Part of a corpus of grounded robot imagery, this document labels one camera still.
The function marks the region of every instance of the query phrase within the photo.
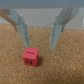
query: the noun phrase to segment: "block's front face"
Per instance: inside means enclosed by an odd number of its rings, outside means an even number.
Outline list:
[[[39,51],[38,49],[34,48],[26,48],[23,60],[25,65],[29,66],[37,66],[38,60],[39,60]]]

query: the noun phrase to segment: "red block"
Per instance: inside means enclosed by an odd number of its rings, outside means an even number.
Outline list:
[[[25,65],[37,66],[39,60],[39,50],[35,48],[26,48],[23,60]]]

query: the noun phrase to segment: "red box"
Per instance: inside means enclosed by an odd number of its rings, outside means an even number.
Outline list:
[[[23,60],[25,65],[37,66],[39,60],[39,50],[35,48],[26,48]]]

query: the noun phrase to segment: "speckled tabletop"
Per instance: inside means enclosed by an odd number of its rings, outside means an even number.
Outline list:
[[[24,65],[20,35],[0,24],[0,84],[84,84],[84,31],[64,30],[50,50],[51,29],[28,30],[30,47],[39,49],[37,67]]]

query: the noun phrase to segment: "textured floor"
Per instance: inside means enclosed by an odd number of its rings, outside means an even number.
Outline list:
[[[20,35],[0,24],[0,84],[84,84],[84,31],[64,30],[50,50],[51,29],[28,29],[30,47],[39,49],[37,67],[24,65]]]

